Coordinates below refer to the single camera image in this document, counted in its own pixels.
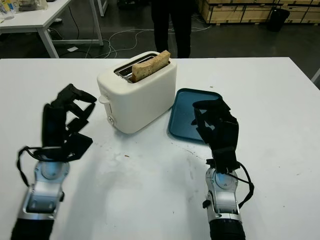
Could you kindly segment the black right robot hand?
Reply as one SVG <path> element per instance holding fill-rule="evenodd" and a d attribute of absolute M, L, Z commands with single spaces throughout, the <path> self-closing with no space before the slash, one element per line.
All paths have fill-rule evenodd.
<path fill-rule="evenodd" d="M 233 148 L 238 144 L 239 123 L 222 98 L 200 100 L 192 104 L 196 130 L 212 151 Z"/>

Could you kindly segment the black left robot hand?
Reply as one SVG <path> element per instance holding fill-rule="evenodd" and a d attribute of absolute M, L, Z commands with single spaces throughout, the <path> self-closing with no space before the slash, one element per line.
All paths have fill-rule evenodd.
<path fill-rule="evenodd" d="M 97 98 L 68 84 L 55 100 L 44 105 L 41 140 L 43 147 L 61 147 L 67 138 L 88 123 Z"/>

